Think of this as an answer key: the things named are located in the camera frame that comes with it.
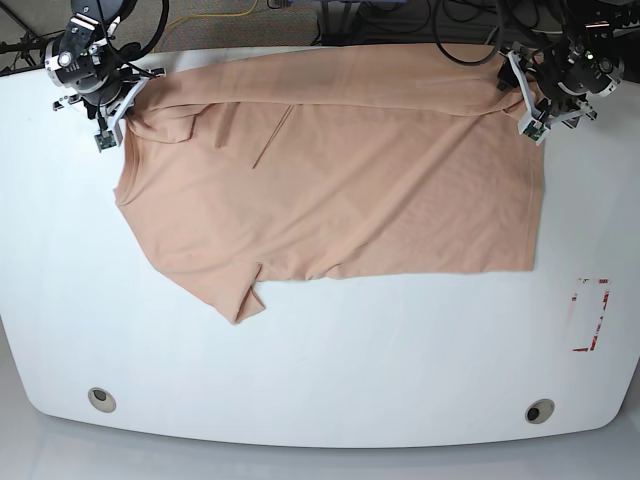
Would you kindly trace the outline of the peach t-shirt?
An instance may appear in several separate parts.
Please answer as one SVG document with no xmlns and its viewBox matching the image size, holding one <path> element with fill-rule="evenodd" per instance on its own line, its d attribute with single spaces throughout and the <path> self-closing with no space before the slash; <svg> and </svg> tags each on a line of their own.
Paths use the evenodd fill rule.
<svg viewBox="0 0 640 480">
<path fill-rule="evenodd" d="M 161 274 L 231 323 L 266 281 L 529 271 L 543 151 L 501 59 L 320 48 L 150 81 L 114 195 Z"/>
</svg>

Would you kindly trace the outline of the black tripod stand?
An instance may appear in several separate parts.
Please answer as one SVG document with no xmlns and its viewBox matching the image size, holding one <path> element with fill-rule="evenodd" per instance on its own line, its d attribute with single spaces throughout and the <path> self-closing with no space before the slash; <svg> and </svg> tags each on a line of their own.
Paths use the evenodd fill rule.
<svg viewBox="0 0 640 480">
<path fill-rule="evenodd" d="M 44 68 L 44 55 L 48 43 L 63 33 L 63 30 L 38 34 L 4 1 L 1 2 L 1 12 L 23 31 L 16 43 L 1 41 L 1 55 L 13 54 L 13 60 L 1 67 L 1 76 L 25 73 Z"/>
</svg>

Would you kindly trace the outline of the red tape rectangle marking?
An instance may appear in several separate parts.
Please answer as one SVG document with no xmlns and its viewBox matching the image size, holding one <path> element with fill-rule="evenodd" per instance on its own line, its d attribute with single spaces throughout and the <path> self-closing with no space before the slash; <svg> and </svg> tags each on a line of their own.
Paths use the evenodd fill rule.
<svg viewBox="0 0 640 480">
<path fill-rule="evenodd" d="M 612 282 L 606 278 L 581 278 L 571 298 L 568 342 L 573 352 L 595 349 L 604 321 Z"/>
</svg>

